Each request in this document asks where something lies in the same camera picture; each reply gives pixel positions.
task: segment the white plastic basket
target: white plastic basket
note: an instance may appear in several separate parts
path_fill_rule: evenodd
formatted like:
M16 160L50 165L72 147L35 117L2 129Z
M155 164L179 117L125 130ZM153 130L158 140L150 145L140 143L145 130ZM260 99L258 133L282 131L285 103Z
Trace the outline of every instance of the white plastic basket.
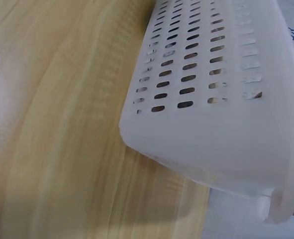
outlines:
M119 127L129 147L201 184L258 196L272 222L286 221L294 46L276 0L159 0Z

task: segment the wood grain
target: wood grain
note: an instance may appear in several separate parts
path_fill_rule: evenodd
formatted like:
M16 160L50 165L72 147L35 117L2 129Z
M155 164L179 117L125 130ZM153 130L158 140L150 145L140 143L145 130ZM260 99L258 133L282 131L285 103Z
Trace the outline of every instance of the wood grain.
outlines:
M125 147L151 0L0 0L0 239L197 239L208 189Z

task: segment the white surface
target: white surface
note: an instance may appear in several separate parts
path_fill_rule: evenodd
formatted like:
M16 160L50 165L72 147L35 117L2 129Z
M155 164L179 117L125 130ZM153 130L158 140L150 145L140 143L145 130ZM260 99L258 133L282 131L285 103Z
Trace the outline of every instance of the white surface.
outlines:
M294 217L280 225L265 224L256 201L212 190L201 239L294 239Z
M179 109L185 102L192 106ZM294 211L294 46L276 0L159 1L119 127L128 146L197 182L269 191L271 219L285 221Z

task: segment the plastic basket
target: plastic basket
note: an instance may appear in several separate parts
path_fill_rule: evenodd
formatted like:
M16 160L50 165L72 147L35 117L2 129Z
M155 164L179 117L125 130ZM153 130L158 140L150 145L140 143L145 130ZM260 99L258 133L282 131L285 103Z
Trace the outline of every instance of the plastic basket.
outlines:
M269 220L286 221L294 46L277 1L158 1L119 127L129 147L201 184L260 197Z

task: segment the light wood surface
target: light wood surface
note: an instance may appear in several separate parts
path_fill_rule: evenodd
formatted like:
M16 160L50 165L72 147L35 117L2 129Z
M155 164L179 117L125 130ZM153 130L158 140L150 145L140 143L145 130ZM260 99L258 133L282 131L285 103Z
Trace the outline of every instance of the light wood surface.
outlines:
M0 239L198 239L208 189L125 147L151 0L0 0Z

